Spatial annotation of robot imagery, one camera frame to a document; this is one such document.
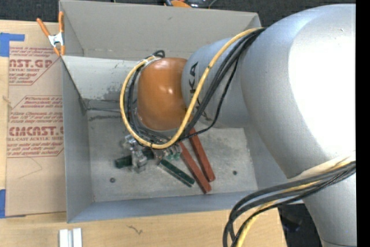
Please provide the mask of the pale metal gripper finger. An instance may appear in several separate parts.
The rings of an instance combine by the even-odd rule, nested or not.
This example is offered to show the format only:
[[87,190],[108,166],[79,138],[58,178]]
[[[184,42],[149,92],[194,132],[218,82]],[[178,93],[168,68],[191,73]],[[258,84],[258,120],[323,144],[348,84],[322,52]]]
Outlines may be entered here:
[[131,154],[138,153],[137,141],[132,135],[127,135],[124,139],[124,149],[129,151]]
[[136,173],[140,173],[146,169],[147,157],[141,150],[136,150],[131,153],[132,167]]

